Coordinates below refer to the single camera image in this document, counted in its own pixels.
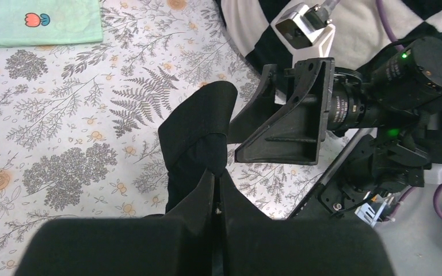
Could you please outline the black garment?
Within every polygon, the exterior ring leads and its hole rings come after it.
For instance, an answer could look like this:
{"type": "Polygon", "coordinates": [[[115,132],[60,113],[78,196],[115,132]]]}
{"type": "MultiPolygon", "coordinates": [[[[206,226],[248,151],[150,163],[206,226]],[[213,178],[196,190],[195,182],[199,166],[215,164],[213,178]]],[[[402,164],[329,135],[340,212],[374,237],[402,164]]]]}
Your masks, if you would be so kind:
{"type": "Polygon", "coordinates": [[[178,105],[158,128],[168,175],[166,212],[196,188],[206,170],[216,177],[223,174],[237,95],[228,81],[209,83],[178,105]]]}

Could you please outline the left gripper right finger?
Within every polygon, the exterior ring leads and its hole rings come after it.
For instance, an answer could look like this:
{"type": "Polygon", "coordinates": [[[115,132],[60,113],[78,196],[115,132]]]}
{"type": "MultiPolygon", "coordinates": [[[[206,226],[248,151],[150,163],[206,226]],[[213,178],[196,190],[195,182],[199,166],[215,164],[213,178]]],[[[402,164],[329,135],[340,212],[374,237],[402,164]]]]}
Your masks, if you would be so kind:
{"type": "Polygon", "coordinates": [[[219,178],[225,275],[393,275],[384,244],[367,224],[274,220],[219,178]]]}

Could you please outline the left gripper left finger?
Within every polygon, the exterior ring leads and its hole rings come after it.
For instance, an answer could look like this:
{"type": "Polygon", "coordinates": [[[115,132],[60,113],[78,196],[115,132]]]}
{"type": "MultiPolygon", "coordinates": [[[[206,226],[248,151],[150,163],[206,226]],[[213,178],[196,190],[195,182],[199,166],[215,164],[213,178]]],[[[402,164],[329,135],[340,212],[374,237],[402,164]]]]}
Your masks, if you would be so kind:
{"type": "Polygon", "coordinates": [[[162,216],[63,218],[34,235],[17,275],[211,275],[215,177],[162,216]]]}

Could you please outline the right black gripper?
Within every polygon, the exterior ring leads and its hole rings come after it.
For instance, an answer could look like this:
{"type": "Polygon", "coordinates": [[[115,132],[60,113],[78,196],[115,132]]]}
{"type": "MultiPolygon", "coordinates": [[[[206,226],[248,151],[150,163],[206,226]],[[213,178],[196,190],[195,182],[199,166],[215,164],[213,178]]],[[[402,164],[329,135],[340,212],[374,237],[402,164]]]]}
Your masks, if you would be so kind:
{"type": "Polygon", "coordinates": [[[284,105],[275,103],[277,65],[267,64],[253,97],[231,120],[227,143],[239,145],[237,163],[316,165],[326,130],[370,127],[359,72],[319,57],[297,62],[285,75],[290,88],[284,105]]]}

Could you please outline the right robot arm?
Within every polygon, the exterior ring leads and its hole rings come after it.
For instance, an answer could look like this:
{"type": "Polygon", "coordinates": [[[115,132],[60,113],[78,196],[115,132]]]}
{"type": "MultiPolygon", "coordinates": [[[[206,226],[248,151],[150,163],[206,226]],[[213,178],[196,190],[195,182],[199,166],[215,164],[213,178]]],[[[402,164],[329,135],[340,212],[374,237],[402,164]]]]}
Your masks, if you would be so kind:
{"type": "Polygon", "coordinates": [[[378,195],[424,185],[424,171],[442,163],[442,41],[405,40],[403,50],[366,76],[336,67],[330,57],[301,60],[285,70],[287,103],[275,103],[276,65],[263,68],[249,103],[230,123],[227,141],[240,163],[316,165],[327,132],[376,128],[340,157],[292,217],[343,218],[378,195]]]}

